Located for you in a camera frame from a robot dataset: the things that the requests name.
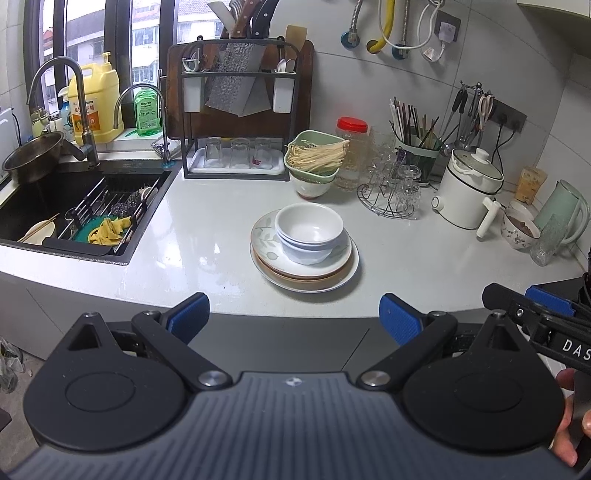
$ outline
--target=floor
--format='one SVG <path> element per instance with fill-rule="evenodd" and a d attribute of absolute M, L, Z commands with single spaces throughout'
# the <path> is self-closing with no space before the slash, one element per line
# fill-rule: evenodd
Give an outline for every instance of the floor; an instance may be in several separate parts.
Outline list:
<path fill-rule="evenodd" d="M 31 380 L 43 365 L 43 360 L 24 353 L 23 361 L 25 372 L 17 374 L 16 389 L 12 393 L 0 393 L 0 408 L 12 417 L 12 421 L 0 432 L 0 469 L 4 472 L 17 466 L 37 448 L 37 442 L 22 412 L 22 398 Z"/>

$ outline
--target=label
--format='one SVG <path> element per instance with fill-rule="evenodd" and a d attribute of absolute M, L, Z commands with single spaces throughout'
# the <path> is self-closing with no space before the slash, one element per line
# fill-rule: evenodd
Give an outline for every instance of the label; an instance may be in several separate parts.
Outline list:
<path fill-rule="evenodd" d="M 158 102 L 153 100 L 141 100 L 136 104 L 138 128 L 140 130 L 150 130 L 160 127 L 160 118 L 158 117 Z"/>
<path fill-rule="evenodd" d="M 99 111 L 97 108 L 96 98 L 86 98 L 86 112 L 88 113 L 88 123 L 93 132 L 100 130 Z M 82 117 L 80 116 L 80 104 L 78 100 L 72 102 L 72 123 L 74 132 L 82 133 Z"/>

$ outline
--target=plastic bag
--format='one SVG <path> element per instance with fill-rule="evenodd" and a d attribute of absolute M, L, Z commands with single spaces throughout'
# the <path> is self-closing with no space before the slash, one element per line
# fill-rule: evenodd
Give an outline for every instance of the plastic bag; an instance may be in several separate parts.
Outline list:
<path fill-rule="evenodd" d="M 13 344 L 0 337 L 0 355 L 6 360 L 6 366 L 20 374 L 24 373 L 25 367 L 22 364 L 22 352 Z"/>
<path fill-rule="evenodd" d="M 0 390 L 4 393 L 10 393 L 17 386 L 17 375 L 7 366 L 7 359 L 0 356 Z"/>

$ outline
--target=kitchen sink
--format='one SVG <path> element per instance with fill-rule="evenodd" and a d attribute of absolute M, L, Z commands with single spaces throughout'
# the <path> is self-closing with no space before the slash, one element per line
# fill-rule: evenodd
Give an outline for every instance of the kitchen sink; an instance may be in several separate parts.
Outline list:
<path fill-rule="evenodd" d="M 111 160 L 89 170 L 86 162 L 62 163 L 41 180 L 20 185 L 0 206 L 0 245 L 51 255 L 127 265 L 156 208 L 181 168 L 163 168 L 159 160 Z M 145 189 L 132 215 L 132 226 L 118 245 L 80 241 L 84 226 L 111 214 L 115 203 Z M 18 242 L 38 222 L 58 214 L 54 238 L 42 245 Z"/>

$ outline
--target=sink drying rack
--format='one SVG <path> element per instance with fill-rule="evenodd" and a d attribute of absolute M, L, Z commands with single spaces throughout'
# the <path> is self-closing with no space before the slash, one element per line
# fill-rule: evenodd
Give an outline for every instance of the sink drying rack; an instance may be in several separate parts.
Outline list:
<path fill-rule="evenodd" d="M 129 179 L 123 181 L 123 179 L 113 177 L 102 177 L 75 208 L 66 212 L 64 217 L 68 224 L 57 236 L 58 239 L 73 240 L 78 231 L 84 228 L 88 222 L 96 217 L 112 215 L 112 208 L 115 204 L 125 202 L 132 193 L 148 188 L 142 193 L 141 201 L 131 215 L 131 226 L 123 234 L 119 243 L 113 247 L 113 253 L 118 255 L 119 250 L 131 240 L 135 228 L 148 210 L 158 191 L 159 181 L 160 179 L 152 185 L 146 185 L 138 181 L 129 181 Z"/>

